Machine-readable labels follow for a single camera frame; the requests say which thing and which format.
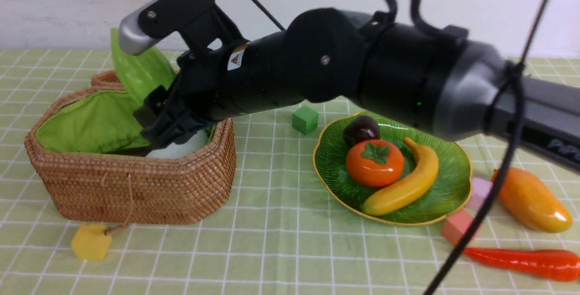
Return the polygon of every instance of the string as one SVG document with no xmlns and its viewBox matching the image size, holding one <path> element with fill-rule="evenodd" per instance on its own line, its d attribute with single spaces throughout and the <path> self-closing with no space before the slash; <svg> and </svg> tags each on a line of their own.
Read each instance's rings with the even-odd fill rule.
<svg viewBox="0 0 580 295">
<path fill-rule="evenodd" d="M 105 184 L 105 177 L 107 177 L 107 174 L 105 174 L 103 176 L 103 180 L 101 181 L 101 186 L 103 186 L 103 187 L 104 187 L 104 184 Z M 122 231 L 123 229 L 125 229 L 125 228 L 127 228 L 129 226 L 129 219 L 131 218 L 131 215 L 133 214 L 133 206 L 134 206 L 134 203 L 133 203 L 133 189 L 132 189 L 132 186 L 131 186 L 131 174 L 128 175 L 128 180 L 129 180 L 129 202 L 131 204 L 130 207 L 129 207 L 129 214 L 127 215 L 127 217 L 125 218 L 125 221 L 121 225 L 118 225 L 118 226 L 111 227 L 111 228 L 107 229 L 105 231 L 105 235 L 106 236 L 112 235 L 113 233 L 116 233 L 118 231 Z"/>
</svg>

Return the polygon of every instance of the plastic carrot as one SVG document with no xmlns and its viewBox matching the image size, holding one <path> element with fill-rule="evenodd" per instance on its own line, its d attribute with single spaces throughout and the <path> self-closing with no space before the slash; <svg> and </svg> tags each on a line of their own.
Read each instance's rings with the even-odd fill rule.
<svg viewBox="0 0 580 295">
<path fill-rule="evenodd" d="M 574 282 L 580 277 L 580 256 L 568 250 L 519 251 L 468 247 L 464 255 L 486 266 L 558 282 Z"/>
</svg>

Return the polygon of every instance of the green plate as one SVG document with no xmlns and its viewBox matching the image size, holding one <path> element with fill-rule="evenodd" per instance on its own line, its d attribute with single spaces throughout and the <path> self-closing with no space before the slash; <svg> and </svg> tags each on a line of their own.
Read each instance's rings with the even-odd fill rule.
<svg viewBox="0 0 580 295">
<path fill-rule="evenodd" d="M 401 149 L 405 157 L 401 178 L 413 171 L 416 165 L 411 150 L 402 142 L 405 136 L 435 150 L 439 157 L 439 176 L 427 193 L 412 204 L 379 217 L 360 212 L 363 202 L 379 189 L 357 184 L 346 171 L 348 147 L 342 132 L 356 115 L 368 115 L 375 119 L 381 129 L 381 138 Z M 463 208 L 472 194 L 473 168 L 468 154 L 460 145 L 445 142 L 368 111 L 328 124 L 319 137 L 313 161 L 316 174 L 338 202 L 358 215 L 391 225 L 428 225 L 441 221 Z"/>
</svg>

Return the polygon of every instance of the wicker basket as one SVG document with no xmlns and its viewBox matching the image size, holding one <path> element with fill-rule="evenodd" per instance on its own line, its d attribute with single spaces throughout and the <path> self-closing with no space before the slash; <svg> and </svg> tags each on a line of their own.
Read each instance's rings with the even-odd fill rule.
<svg viewBox="0 0 580 295">
<path fill-rule="evenodd" d="M 91 78 L 91 86 L 93 87 L 123 87 L 116 72 L 113 70 L 102 72 L 94 75 Z"/>
<path fill-rule="evenodd" d="M 100 77 L 112 78 L 107 72 Z M 207 146 L 178 160 L 90 153 L 56 153 L 35 134 L 54 113 L 99 90 L 92 86 L 53 103 L 25 138 L 29 159 L 56 209 L 70 220 L 197 223 L 228 200 L 236 172 L 232 120 L 217 124 Z"/>
</svg>

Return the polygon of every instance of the plastic banana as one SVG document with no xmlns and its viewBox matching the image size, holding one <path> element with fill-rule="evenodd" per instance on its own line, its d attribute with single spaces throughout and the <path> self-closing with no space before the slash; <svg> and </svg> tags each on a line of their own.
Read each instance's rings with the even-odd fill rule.
<svg viewBox="0 0 580 295">
<path fill-rule="evenodd" d="M 439 158 L 435 150 L 429 146 L 417 144 L 410 138 L 404 138 L 402 142 L 411 149 L 417 166 L 400 181 L 369 196 L 362 205 L 363 213 L 384 215 L 395 212 L 418 200 L 437 180 Z"/>
</svg>

